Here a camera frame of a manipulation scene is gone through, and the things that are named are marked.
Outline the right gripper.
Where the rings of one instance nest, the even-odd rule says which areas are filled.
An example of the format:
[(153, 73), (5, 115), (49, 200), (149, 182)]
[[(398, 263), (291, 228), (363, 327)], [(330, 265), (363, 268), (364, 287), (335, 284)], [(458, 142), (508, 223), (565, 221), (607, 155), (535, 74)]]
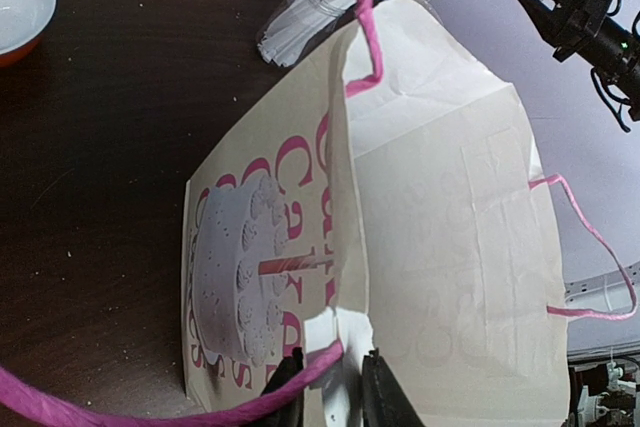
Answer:
[(594, 40), (614, 0), (518, 0), (541, 38), (564, 62)]

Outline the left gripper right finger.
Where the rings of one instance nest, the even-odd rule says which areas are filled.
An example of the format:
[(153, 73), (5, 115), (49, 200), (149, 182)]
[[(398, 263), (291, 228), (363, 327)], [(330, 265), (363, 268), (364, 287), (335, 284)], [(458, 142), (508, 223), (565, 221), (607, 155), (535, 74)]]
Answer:
[(368, 427), (424, 427), (378, 349), (362, 362), (362, 411)]

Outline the pink paper bag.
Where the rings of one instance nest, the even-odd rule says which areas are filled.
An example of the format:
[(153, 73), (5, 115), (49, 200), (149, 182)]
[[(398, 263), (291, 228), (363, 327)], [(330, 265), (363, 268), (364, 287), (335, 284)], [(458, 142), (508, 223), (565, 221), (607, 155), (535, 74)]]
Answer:
[(559, 426), (568, 308), (522, 102), (415, 0), (354, 22), (278, 82), (187, 181), (182, 426), (302, 401), (365, 426), (378, 349), (424, 426)]

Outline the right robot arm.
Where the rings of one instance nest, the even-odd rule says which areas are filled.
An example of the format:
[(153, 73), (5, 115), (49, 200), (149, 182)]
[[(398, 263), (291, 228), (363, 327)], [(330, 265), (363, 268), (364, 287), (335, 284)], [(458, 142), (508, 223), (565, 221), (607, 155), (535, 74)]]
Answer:
[(578, 55), (591, 66), (596, 93), (628, 133), (623, 112), (639, 120), (639, 33), (614, 22), (613, 0), (518, 1), (557, 61)]

